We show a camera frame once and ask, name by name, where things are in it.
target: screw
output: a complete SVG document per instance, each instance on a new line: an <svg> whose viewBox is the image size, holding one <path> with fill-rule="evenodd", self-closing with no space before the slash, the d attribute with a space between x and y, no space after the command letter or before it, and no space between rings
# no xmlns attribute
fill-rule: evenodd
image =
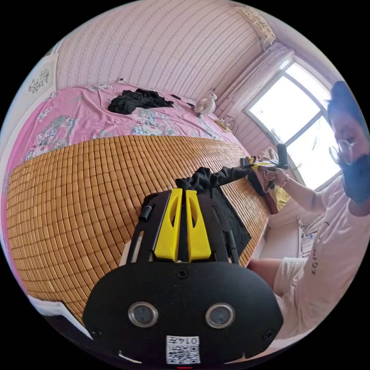
<svg viewBox="0 0 370 370"><path fill-rule="evenodd" d="M271 330L268 330L264 333L263 340L267 341L267 340L271 339L271 337L272 337L272 332L271 332Z"/></svg>
<svg viewBox="0 0 370 370"><path fill-rule="evenodd" d="M99 330L99 329L93 329L92 331L91 331L91 334L94 336L94 337L96 337L96 338L101 338L101 331Z"/></svg>
<svg viewBox="0 0 370 370"><path fill-rule="evenodd" d="M186 279L188 276L188 272L185 269L180 269L176 272L176 276L179 279Z"/></svg>

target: bracelet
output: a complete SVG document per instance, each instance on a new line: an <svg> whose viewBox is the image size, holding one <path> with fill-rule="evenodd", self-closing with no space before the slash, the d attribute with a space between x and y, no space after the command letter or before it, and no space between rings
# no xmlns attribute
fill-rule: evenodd
<svg viewBox="0 0 370 370"><path fill-rule="evenodd" d="M286 183L288 182L289 179L290 179L289 175L286 175L286 179L280 187L283 188L286 185Z"/></svg>

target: qr code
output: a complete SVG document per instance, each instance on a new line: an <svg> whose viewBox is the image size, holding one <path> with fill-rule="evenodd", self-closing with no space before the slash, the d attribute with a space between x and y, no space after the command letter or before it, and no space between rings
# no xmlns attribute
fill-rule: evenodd
<svg viewBox="0 0 370 370"><path fill-rule="evenodd" d="M167 363L190 364L200 363L199 337L167 336Z"/></svg>

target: small fan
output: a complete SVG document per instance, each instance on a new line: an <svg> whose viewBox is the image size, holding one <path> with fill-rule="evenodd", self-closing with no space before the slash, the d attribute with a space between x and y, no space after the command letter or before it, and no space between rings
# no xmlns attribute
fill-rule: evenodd
<svg viewBox="0 0 370 370"><path fill-rule="evenodd" d="M206 116L210 113L213 113L216 109L215 100L217 96L213 93L209 94L208 96L203 97L198 101L198 103L193 106L193 110L197 113L198 117Z"/></svg>

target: hair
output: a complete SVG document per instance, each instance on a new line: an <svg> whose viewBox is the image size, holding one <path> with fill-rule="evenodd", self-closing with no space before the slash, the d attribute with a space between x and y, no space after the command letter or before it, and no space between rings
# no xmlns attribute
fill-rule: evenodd
<svg viewBox="0 0 370 370"><path fill-rule="evenodd" d="M348 113L362 127L370 141L369 130L366 125L361 109L352 94L352 91L344 81L337 81L331 89L331 100L328 101L328 119L331 126L331 119L335 110Z"/></svg>

